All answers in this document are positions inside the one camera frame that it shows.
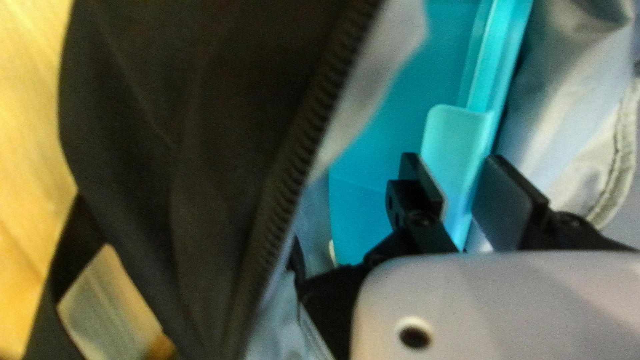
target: wooden surface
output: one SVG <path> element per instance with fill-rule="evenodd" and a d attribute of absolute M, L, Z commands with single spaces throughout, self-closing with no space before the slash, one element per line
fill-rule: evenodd
<path fill-rule="evenodd" d="M 19 359 L 24 351 L 51 256 L 76 192 L 56 130 L 58 67 L 69 8 L 70 0 L 0 0 L 2 360 Z M 113 271 L 124 274 L 121 267 Z M 130 324 L 132 329 L 140 331 L 144 323 L 151 324 L 144 331 L 147 342 L 153 339 L 147 358 L 166 358 L 172 344 L 159 332 L 135 287 L 127 281 L 121 284 L 120 299 L 135 300 L 121 302 L 122 311 L 141 316 L 136 320 L 141 323 Z"/>

